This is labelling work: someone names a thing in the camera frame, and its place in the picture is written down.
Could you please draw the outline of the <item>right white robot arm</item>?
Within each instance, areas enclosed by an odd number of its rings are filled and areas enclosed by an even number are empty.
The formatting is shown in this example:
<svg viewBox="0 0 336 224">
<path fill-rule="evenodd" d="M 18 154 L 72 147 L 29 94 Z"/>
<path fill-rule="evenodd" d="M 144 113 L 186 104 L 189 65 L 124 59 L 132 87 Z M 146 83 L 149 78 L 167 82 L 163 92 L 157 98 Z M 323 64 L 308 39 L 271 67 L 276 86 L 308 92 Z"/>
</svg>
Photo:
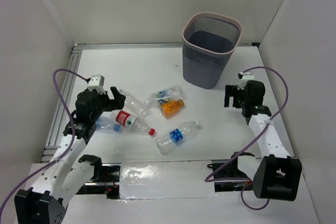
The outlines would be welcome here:
<svg viewBox="0 0 336 224">
<path fill-rule="evenodd" d="M 230 99 L 233 107 L 242 110 L 260 149 L 262 159 L 241 154 L 230 163 L 229 172 L 235 178 L 246 174 L 253 182 L 254 194 L 260 199 L 294 201 L 301 177 L 301 161 L 293 158 L 282 144 L 271 121 L 271 111 L 263 105 L 266 89 L 262 82 L 244 81 L 241 85 L 226 85 L 224 106 Z"/>
</svg>

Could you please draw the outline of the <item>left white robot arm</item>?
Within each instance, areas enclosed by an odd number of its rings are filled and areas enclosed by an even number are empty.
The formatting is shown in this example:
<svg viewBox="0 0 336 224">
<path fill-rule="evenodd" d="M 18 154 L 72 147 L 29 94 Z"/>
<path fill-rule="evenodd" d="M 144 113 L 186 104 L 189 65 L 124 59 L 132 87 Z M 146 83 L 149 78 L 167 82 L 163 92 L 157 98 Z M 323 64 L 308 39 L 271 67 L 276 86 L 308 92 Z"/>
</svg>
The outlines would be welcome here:
<svg viewBox="0 0 336 224">
<path fill-rule="evenodd" d="M 102 159 L 83 154 L 97 129 L 96 121 L 103 112 L 121 110 L 125 96 L 116 87 L 107 92 L 80 92 L 76 109 L 70 114 L 61 143 L 45 167 L 33 175 L 38 178 L 27 189 L 20 189 L 14 198 L 18 223 L 62 223 L 72 197 L 85 182 L 103 177 Z"/>
</svg>

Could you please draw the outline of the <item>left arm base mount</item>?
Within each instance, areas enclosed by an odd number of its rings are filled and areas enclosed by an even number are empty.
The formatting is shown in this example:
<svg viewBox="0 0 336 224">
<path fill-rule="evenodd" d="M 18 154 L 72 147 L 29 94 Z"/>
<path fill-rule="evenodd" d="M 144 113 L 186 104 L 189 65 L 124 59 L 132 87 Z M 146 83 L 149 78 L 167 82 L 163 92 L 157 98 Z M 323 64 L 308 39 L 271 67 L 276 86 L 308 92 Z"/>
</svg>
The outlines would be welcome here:
<svg viewBox="0 0 336 224">
<path fill-rule="evenodd" d="M 85 182 L 76 195 L 103 195 L 107 199 L 120 199 L 120 170 L 121 164 L 102 164 L 99 177 Z"/>
</svg>

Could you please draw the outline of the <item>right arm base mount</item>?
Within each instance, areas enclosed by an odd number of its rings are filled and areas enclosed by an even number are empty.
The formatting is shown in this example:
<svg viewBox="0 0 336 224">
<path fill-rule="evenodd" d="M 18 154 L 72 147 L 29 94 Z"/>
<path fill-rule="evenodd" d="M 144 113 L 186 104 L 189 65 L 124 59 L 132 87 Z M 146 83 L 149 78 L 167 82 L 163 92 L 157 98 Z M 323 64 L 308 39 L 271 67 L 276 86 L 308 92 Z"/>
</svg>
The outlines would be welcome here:
<svg viewBox="0 0 336 224">
<path fill-rule="evenodd" d="M 221 171 L 213 176 L 213 179 L 218 178 L 234 178 L 233 180 L 225 180 L 222 182 L 214 183 L 214 190 L 216 193 L 229 192 L 229 191 L 241 191 L 242 188 L 251 180 L 247 175 L 241 172 L 237 167 L 237 161 L 233 161 L 231 164 L 223 168 Z"/>
</svg>

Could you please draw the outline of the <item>crushed blue cap bottle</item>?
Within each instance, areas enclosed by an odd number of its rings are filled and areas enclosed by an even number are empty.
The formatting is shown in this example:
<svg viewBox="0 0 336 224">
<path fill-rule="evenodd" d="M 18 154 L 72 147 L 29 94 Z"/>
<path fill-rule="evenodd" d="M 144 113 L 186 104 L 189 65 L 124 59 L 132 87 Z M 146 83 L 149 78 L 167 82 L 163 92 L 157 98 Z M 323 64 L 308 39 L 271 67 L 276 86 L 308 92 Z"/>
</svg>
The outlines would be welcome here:
<svg viewBox="0 0 336 224">
<path fill-rule="evenodd" d="M 121 127 L 118 124 L 115 124 L 112 119 L 101 116 L 96 121 L 97 131 L 102 133 L 113 133 L 113 132 L 121 132 Z"/>
</svg>

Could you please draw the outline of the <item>blue label water bottle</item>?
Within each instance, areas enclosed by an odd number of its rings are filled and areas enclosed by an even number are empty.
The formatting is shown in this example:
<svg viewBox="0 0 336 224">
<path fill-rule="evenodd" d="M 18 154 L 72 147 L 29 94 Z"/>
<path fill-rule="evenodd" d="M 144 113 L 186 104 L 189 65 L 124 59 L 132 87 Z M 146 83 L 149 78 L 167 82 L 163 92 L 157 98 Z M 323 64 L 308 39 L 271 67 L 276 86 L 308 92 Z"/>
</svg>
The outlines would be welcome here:
<svg viewBox="0 0 336 224">
<path fill-rule="evenodd" d="M 179 127 L 158 137 L 155 140 L 156 147 L 162 155 L 166 155 L 177 146 L 193 138 L 199 129 L 200 123 L 197 120 L 184 122 Z"/>
</svg>

